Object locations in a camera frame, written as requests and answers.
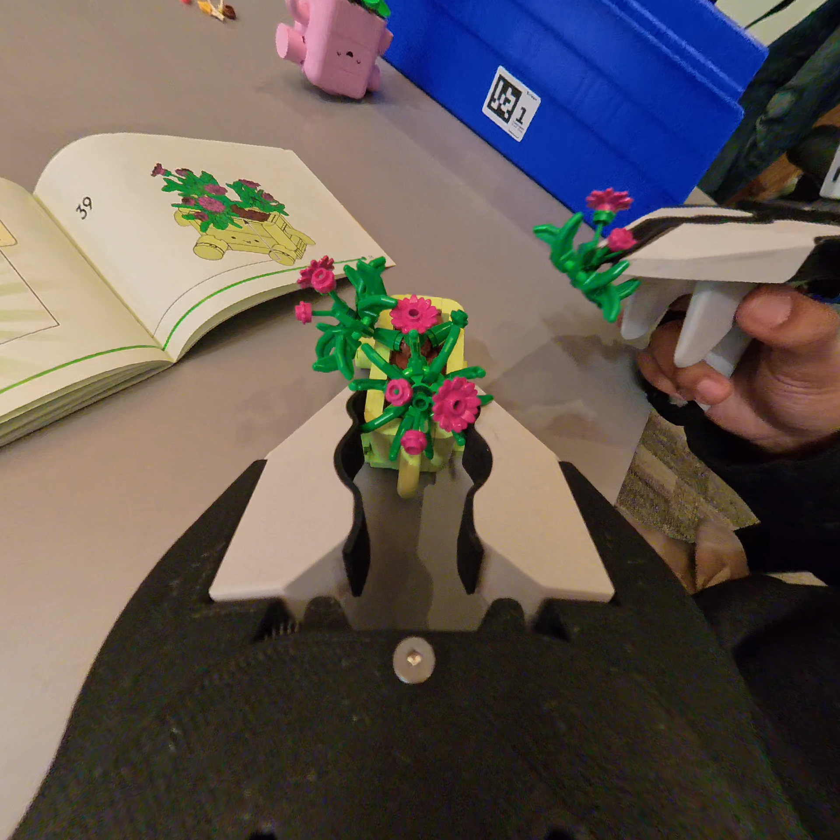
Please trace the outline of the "person's right hand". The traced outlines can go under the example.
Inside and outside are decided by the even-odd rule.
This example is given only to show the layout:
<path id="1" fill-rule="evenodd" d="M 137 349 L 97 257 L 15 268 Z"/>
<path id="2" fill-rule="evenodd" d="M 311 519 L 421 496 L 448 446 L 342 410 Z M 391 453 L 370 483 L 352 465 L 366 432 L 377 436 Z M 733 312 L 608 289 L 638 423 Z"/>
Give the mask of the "person's right hand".
<path id="1" fill-rule="evenodd" d="M 752 343 L 730 379 L 704 362 L 676 366 L 682 321 L 660 325 L 638 353 L 643 378 L 707 405 L 707 419 L 766 452 L 789 454 L 837 436 L 837 312 L 790 287 L 763 285 L 742 300 L 737 322 Z"/>

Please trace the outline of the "green flower sprig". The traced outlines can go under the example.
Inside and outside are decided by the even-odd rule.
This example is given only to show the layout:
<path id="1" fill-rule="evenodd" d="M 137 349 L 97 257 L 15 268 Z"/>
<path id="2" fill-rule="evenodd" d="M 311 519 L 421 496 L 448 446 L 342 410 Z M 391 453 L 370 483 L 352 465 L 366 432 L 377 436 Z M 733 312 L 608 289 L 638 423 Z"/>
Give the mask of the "green flower sprig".
<path id="1" fill-rule="evenodd" d="M 579 246 L 574 246 L 574 237 L 583 220 L 582 213 L 573 215 L 561 227 L 541 224 L 532 230 L 549 245 L 554 268 L 566 275 L 572 287 L 593 302 L 608 322 L 617 320 L 623 299 L 639 286 L 639 280 L 635 279 L 617 283 L 629 266 L 621 255 L 636 246 L 637 240 L 623 227 L 614 229 L 606 238 L 602 237 L 602 231 L 613 222 L 617 213 L 627 210 L 632 203 L 628 192 L 611 187 L 588 195 L 586 204 L 593 211 L 595 232 L 591 241 Z"/>

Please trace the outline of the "dark teal patterned bag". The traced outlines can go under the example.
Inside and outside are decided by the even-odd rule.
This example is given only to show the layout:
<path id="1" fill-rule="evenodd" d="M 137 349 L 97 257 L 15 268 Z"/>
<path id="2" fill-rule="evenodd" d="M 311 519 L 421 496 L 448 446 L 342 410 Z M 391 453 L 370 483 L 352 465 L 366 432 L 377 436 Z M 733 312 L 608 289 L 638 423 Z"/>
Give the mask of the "dark teal patterned bag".
<path id="1" fill-rule="evenodd" d="M 839 2 L 828 1 L 772 43 L 742 96 L 743 120 L 699 189 L 724 204 L 838 102 Z"/>

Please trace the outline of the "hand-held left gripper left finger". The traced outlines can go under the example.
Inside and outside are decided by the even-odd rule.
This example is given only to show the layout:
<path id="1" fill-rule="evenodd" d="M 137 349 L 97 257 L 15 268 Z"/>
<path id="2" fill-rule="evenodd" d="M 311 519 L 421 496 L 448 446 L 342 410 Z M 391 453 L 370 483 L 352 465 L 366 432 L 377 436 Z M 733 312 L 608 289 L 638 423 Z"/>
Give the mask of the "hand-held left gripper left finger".
<path id="1" fill-rule="evenodd" d="M 302 617 L 318 596 L 362 594 L 371 540 L 354 478 L 364 395 L 343 391 L 266 458 L 209 588 L 215 602 L 279 597 Z"/>

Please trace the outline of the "blue plastic bin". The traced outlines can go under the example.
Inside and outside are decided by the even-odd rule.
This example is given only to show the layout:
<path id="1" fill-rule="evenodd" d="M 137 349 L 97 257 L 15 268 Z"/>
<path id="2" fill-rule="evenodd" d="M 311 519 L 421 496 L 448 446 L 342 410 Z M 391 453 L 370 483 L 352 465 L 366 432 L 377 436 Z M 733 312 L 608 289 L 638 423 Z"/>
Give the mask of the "blue plastic bin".
<path id="1" fill-rule="evenodd" d="M 682 204 L 768 50 L 710 2 L 393 1 L 385 59 L 567 207 Z"/>

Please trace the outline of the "open instruction booklet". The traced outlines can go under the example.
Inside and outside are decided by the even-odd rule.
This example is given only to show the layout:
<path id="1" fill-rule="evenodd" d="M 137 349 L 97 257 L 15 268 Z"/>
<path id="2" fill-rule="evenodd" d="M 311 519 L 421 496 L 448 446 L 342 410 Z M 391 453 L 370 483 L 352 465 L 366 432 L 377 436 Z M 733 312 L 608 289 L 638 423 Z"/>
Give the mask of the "open instruction booklet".
<path id="1" fill-rule="evenodd" d="M 2 445 L 178 361 L 298 289 L 321 256 L 385 254 L 291 151 L 140 133 L 2 180 Z"/>

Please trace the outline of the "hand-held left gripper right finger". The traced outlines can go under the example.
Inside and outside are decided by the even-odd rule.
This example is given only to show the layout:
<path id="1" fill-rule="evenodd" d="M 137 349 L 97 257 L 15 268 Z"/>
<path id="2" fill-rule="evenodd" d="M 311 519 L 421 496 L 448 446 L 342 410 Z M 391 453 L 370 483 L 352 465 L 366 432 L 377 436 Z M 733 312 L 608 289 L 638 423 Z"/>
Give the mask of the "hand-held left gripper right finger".
<path id="1" fill-rule="evenodd" d="M 468 594 L 515 600 L 527 618 L 548 599 L 613 598 L 560 462 L 497 403 L 468 429 L 462 463 L 473 483 L 457 540 Z"/>

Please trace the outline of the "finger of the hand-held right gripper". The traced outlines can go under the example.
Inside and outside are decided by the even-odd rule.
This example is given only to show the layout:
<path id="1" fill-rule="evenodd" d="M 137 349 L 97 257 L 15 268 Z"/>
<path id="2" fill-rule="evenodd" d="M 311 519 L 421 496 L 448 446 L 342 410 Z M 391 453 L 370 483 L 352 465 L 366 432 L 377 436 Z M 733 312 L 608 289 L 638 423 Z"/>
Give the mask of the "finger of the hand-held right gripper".
<path id="1" fill-rule="evenodd" d="M 664 207 L 639 218 L 627 229 L 635 238 L 655 238 L 681 224 L 769 224 L 784 220 L 838 226 L 839 211 L 837 206 Z"/>
<path id="2" fill-rule="evenodd" d="M 793 219 L 682 224 L 627 256 L 625 275 L 780 284 L 796 274 L 818 238 L 838 235 L 836 225 Z"/>

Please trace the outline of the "pink brick planter figure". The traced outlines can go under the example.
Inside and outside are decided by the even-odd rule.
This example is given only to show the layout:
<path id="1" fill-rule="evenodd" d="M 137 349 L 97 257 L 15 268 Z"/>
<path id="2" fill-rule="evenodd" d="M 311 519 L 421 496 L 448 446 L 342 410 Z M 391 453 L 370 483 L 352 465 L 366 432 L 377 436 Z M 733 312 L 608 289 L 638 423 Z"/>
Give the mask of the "pink brick planter figure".
<path id="1" fill-rule="evenodd" d="M 362 99 L 380 86 L 376 64 L 392 42 L 385 1 L 287 1 L 295 25 L 280 24 L 276 50 L 327 93 Z"/>

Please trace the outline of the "yellow brick flower planter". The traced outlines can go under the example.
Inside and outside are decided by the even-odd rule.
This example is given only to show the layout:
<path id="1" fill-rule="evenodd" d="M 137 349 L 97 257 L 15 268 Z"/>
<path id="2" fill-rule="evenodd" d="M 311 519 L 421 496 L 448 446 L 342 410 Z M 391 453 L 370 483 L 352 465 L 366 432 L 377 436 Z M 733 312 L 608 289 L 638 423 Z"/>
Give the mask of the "yellow brick flower planter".
<path id="1" fill-rule="evenodd" d="M 298 284 L 332 304 L 317 310 L 302 301 L 295 314 L 302 323 L 322 320 L 312 368 L 341 373 L 352 392 L 364 395 L 364 458 L 396 469 L 397 493 L 410 498 L 421 473 L 440 470 L 463 450 L 492 397 L 475 384 L 484 369 L 465 363 L 467 312 L 447 299 L 388 294 L 384 267 L 384 257 L 343 267 L 355 292 L 349 304 L 336 292 L 333 259 L 313 260 Z"/>

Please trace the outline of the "person's right forearm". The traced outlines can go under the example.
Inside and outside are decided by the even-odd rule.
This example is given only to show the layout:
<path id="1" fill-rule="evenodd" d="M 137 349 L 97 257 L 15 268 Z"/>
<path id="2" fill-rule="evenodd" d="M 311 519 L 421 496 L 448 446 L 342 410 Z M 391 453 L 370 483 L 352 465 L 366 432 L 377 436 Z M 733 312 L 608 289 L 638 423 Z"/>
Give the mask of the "person's right forearm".
<path id="1" fill-rule="evenodd" d="M 684 428 L 689 450 L 730 486 L 758 524 L 737 531 L 752 572 L 808 571 L 839 586 L 838 438 L 803 455 L 772 455 L 644 385 L 651 406 Z"/>

